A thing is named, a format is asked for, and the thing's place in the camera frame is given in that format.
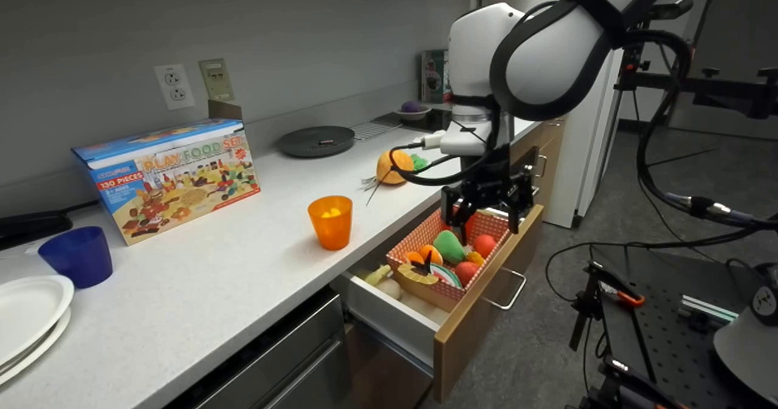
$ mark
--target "cardboard box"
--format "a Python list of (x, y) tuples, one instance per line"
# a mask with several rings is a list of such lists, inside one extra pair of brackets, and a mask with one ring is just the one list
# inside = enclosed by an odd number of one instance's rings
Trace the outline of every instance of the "cardboard box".
[(239, 120), (206, 119), (73, 152), (128, 245), (260, 191)]
[(433, 104), (451, 102), (448, 51), (445, 49), (422, 52), (422, 101)]

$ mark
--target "gray carpet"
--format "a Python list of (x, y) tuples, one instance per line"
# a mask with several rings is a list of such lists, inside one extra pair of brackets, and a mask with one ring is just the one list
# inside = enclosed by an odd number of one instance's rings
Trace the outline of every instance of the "gray carpet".
[[(651, 143), (649, 162), (717, 148), (708, 154), (652, 169), (662, 190), (709, 196), (764, 218), (778, 211), (775, 198), (778, 143), (672, 129), (656, 133)], [(673, 240), (638, 188), (636, 147), (636, 134), (617, 134), (611, 164), (581, 226), (567, 230), (543, 225), (541, 245), (527, 273), (528, 284), (519, 302), (497, 321), (445, 404), (439, 405), (430, 398), (422, 407), (561, 409), (566, 404), (577, 407), (584, 395), (582, 355), (567, 347), (576, 315), (568, 303), (556, 298), (548, 288), (544, 265), (550, 254), (578, 242)], [(661, 203), (658, 205), (670, 226), (684, 238), (731, 231), (725, 226), (690, 218)], [(778, 259), (778, 240), (774, 233), (762, 232), (703, 251), (716, 259), (737, 256), (751, 263), (774, 261)], [(675, 252), (695, 256), (688, 250)], [(553, 262), (551, 277), (564, 295), (572, 296), (583, 288), (586, 279), (581, 268), (586, 257), (584, 247)], [(601, 326), (595, 323), (587, 356), (590, 384), (602, 382), (593, 354), (601, 332)]]

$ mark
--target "stainless steel dishwasher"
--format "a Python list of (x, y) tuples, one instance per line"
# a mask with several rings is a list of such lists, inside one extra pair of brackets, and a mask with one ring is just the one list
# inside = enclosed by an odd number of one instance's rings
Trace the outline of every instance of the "stainless steel dishwasher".
[(166, 409), (353, 409), (344, 336), (339, 296), (320, 290)]

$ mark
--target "wall outlet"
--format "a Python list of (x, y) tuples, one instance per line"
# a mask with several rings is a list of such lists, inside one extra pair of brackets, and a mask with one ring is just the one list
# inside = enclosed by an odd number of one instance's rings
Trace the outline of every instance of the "wall outlet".
[(183, 64), (168, 64), (166, 66), (154, 66), (156, 80), (162, 90), (167, 109), (177, 110), (195, 106), (195, 98), (189, 87), (187, 73)]
[(230, 74), (227, 73), (227, 65), (224, 58), (218, 60), (203, 60), (200, 64), (202, 80), (205, 82), (205, 90), (208, 97), (214, 101), (232, 101), (233, 87), (230, 83)]

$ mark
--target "white countertop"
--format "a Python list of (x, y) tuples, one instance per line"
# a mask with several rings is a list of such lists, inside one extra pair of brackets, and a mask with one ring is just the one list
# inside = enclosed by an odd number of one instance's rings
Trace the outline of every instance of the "white countertop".
[[(521, 137), (536, 123), (516, 119)], [(0, 407), (159, 408), (325, 286), (439, 198), (403, 184), (370, 192), (378, 156), (420, 135), (407, 129), (315, 160), (255, 158), (261, 193), (133, 246), (103, 210), (76, 226), (105, 229), (114, 274), (78, 290), (64, 334), (27, 371), (0, 387)], [(428, 160), (438, 151), (415, 151)], [(424, 176), (445, 176), (442, 163)], [(351, 242), (325, 251), (306, 207), (326, 195), (354, 201)], [(53, 273), (37, 254), (0, 254), (0, 283)]]

